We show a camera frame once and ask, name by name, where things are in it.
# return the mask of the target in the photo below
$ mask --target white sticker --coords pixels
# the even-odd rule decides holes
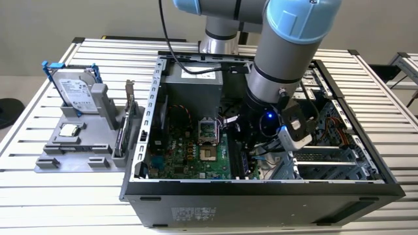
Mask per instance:
[[[171,207],[175,221],[214,221],[216,207]]]
[[[68,97],[71,106],[80,112],[98,112],[96,105],[94,103],[90,88],[83,80],[60,79],[60,85],[63,92]]]
[[[192,72],[199,72],[203,70],[214,69],[214,68],[208,68],[208,67],[186,67],[186,68],[187,68],[187,70],[190,70]],[[215,74],[215,72],[207,72],[203,74],[194,75],[194,74],[186,73],[186,71],[182,70],[182,78],[216,79],[216,74]]]

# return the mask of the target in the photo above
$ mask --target small electrical component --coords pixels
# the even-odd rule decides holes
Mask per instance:
[[[79,134],[80,127],[75,124],[66,123],[60,129],[60,136],[75,137]]]
[[[176,166],[175,167],[175,174],[183,174],[183,172],[184,172],[183,166]]]
[[[216,161],[216,147],[215,146],[202,146],[199,149],[200,161]]]
[[[159,170],[156,168],[151,168],[150,169],[150,177],[152,177],[152,178],[158,177],[158,172],[159,172]]]

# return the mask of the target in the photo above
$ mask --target robotic arm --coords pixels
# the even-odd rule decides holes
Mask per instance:
[[[263,24],[247,94],[236,123],[245,148],[262,136],[279,137],[293,151],[311,141],[315,118],[305,118],[291,97],[327,35],[342,0],[174,0],[175,6],[198,15]],[[277,120],[271,128],[269,118]],[[273,129],[271,135],[263,129]]]

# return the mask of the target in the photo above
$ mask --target aluminum extrusion table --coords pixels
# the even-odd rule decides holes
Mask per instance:
[[[175,51],[198,51],[195,43],[172,44]],[[126,103],[124,82],[135,80],[135,96],[139,105],[144,105],[159,50],[167,50],[164,42],[84,39],[71,44],[60,62],[96,63],[108,96],[120,105]],[[254,55],[255,50],[254,46],[241,46],[239,53]],[[0,234],[418,234],[418,121],[362,57],[350,52],[321,49],[315,59],[323,61],[402,184],[406,197],[399,201],[342,228],[147,229],[131,206],[119,201],[123,173],[32,171],[62,116],[62,100],[47,80],[0,143],[0,228],[8,228]]]

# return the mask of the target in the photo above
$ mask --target gray wall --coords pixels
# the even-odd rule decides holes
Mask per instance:
[[[164,0],[168,34],[198,41],[204,17]],[[42,74],[75,36],[162,37],[156,0],[0,0],[0,74]],[[418,51],[418,0],[345,0],[322,48],[357,49],[367,62],[386,63],[397,51]]]
[[[198,41],[206,18],[163,0],[172,38]],[[0,0],[0,75],[42,75],[43,60],[56,61],[74,37],[163,37],[156,0]]]

